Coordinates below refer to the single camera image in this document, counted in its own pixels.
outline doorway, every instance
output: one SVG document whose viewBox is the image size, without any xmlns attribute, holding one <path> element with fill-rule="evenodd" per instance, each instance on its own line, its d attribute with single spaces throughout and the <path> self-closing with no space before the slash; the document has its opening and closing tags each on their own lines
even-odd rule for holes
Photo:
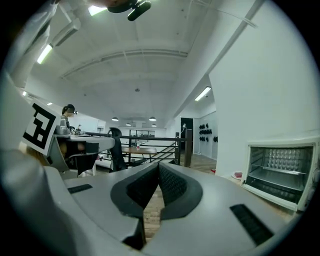
<svg viewBox="0 0 320 256">
<path fill-rule="evenodd" d="M 194 150 L 194 119 L 193 118 L 181 118 L 181 127 L 180 127 L 180 131 L 181 135 L 180 138 L 185 138 L 186 137 L 186 130 L 192 130 L 192 153 Z M 185 147 L 186 147 L 186 142 L 185 141 L 181 141 L 181 153 L 185 152 Z"/>
</svg>

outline red object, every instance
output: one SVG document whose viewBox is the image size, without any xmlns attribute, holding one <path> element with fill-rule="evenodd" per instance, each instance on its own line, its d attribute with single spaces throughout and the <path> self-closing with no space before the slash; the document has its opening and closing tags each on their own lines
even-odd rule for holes
<svg viewBox="0 0 320 256">
<path fill-rule="evenodd" d="M 234 176 L 235 176 L 236 178 L 241 178 L 241 177 L 242 177 L 242 172 L 235 172 L 235 173 L 234 173 Z"/>
</svg>

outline black object on ceiling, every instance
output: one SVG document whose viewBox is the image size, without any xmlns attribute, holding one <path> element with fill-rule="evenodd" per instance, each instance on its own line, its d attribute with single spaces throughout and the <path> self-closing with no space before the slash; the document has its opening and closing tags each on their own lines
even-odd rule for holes
<svg viewBox="0 0 320 256">
<path fill-rule="evenodd" d="M 123 13 L 130 9 L 132 9 L 132 12 L 128 15 L 128 20 L 133 22 L 137 18 L 139 18 L 142 14 L 144 14 L 146 11 L 148 11 L 151 8 L 151 2 L 146 0 L 128 0 L 127 2 L 116 6 L 116 7 L 108 7 L 107 10 L 110 13 Z"/>
</svg>

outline wooden table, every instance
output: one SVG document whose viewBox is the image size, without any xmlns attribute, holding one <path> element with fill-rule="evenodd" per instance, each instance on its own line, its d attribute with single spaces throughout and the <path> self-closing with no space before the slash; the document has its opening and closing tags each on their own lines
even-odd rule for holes
<svg viewBox="0 0 320 256">
<path fill-rule="evenodd" d="M 149 147 L 136 148 L 136 147 L 126 147 L 126 146 L 122 147 L 122 153 L 128 154 L 129 163 L 131 161 L 131 154 L 142 155 L 142 157 L 144 157 L 144 155 L 149 155 L 150 163 L 151 163 L 151 155 L 158 154 L 155 148 L 149 148 Z"/>
</svg>

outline fluorescent light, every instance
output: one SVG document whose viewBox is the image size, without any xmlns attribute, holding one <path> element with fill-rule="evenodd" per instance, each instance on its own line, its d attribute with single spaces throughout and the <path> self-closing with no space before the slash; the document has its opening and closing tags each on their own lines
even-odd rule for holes
<svg viewBox="0 0 320 256">
<path fill-rule="evenodd" d="M 48 44 L 44 48 L 43 52 L 40 54 L 40 57 L 38 58 L 38 60 L 36 62 L 41 64 L 44 61 L 45 57 L 48 55 L 48 53 L 50 53 L 51 50 L 52 50 L 52 46 L 50 44 Z"/>
<path fill-rule="evenodd" d="M 106 10 L 106 9 L 107 9 L 106 7 L 97 7 L 97 6 L 91 5 L 88 8 L 88 11 L 89 11 L 90 15 L 93 16 L 93 15 L 96 15 L 96 14 Z"/>
<path fill-rule="evenodd" d="M 202 98 L 203 96 L 205 96 L 210 90 L 211 90 L 211 87 L 207 86 L 207 87 L 203 90 L 203 92 L 201 92 L 201 94 L 195 99 L 195 101 L 197 102 L 197 101 L 201 100 L 201 98 Z"/>
</svg>

